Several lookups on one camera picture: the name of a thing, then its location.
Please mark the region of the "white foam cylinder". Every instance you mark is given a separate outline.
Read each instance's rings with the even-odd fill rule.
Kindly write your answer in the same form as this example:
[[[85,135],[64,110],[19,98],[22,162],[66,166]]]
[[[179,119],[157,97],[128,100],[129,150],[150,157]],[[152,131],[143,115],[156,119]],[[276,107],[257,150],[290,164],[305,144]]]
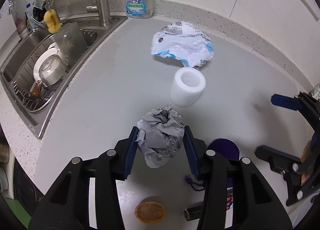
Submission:
[[[206,87],[204,75],[191,67],[180,68],[175,74],[170,89],[170,99],[180,107],[195,103]]]

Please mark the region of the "yellow sponge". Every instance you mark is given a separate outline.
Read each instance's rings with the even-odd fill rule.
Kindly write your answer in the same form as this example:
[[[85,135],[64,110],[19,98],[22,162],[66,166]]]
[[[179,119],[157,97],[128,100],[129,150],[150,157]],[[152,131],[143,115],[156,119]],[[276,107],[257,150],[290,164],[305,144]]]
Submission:
[[[61,22],[59,21],[59,19],[57,17],[57,13],[53,9],[48,10],[44,14],[43,20],[46,23],[46,25],[48,27],[48,31],[51,34],[57,33],[59,31],[59,29],[62,27],[62,24],[61,24]]]

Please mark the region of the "white blue plastic bag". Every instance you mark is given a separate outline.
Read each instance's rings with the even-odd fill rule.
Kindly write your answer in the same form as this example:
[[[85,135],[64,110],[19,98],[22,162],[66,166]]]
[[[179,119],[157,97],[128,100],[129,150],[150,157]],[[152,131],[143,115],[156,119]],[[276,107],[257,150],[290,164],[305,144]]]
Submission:
[[[181,61],[184,67],[199,69],[213,58],[214,47],[207,34],[189,22],[173,22],[152,38],[151,54]]]

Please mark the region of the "steel faucet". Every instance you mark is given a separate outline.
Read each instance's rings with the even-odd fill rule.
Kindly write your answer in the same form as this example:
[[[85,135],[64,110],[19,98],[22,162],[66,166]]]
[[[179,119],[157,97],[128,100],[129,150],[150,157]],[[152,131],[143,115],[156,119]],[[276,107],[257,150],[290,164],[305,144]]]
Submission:
[[[100,25],[107,27],[111,24],[110,10],[108,6],[108,0],[96,0],[95,4],[92,0],[88,0],[89,5],[86,6],[87,13],[97,13],[100,20]]]

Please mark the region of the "purple drawstring pouch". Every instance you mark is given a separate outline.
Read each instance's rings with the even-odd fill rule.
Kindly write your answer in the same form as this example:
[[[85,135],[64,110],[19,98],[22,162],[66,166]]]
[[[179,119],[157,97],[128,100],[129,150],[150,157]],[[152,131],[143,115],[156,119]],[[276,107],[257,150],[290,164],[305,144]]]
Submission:
[[[218,154],[219,158],[226,163],[225,167],[228,168],[230,165],[229,160],[239,160],[240,150],[234,142],[226,138],[217,138],[210,143],[208,150],[212,150]],[[184,177],[185,182],[191,186],[196,192],[202,192],[205,190],[205,182],[198,183],[193,181],[190,175]]]

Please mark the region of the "grey paper ball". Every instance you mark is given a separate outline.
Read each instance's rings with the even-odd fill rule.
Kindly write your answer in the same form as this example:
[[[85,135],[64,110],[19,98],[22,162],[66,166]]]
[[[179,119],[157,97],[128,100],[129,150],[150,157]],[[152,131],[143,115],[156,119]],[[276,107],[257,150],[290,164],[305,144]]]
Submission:
[[[137,127],[138,149],[149,168],[164,166],[182,146],[182,117],[170,106],[153,108],[142,116]]]

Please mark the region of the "white plate in sink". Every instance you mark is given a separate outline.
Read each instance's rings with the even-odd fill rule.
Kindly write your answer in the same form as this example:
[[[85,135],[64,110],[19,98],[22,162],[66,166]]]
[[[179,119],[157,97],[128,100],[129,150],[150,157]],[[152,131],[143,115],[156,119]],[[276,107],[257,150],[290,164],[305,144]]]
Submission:
[[[63,54],[54,42],[36,61],[33,77],[35,81],[43,81],[46,86],[52,86],[63,77],[66,71],[67,65],[63,61]]]

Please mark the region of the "steel kitchen sink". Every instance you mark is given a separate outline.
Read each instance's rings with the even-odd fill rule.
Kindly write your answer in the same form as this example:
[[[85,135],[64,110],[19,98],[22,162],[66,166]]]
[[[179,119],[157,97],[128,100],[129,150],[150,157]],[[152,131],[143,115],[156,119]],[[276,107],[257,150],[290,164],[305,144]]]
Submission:
[[[1,83],[36,138],[43,137],[57,103],[80,67],[126,19],[113,16],[107,27],[101,26],[94,16],[65,19],[65,23],[79,26],[87,47],[74,63],[61,55],[55,43],[56,35],[46,29],[30,32],[11,51],[1,66]]]

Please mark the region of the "black pink wrapper pack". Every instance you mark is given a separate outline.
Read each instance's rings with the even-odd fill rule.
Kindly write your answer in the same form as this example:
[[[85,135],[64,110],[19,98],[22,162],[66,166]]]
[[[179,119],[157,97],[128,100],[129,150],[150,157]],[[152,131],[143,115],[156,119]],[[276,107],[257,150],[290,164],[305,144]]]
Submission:
[[[227,203],[226,210],[233,208],[233,188],[227,189]],[[199,219],[201,216],[202,205],[186,208],[184,210],[184,217],[187,221],[193,221]]]

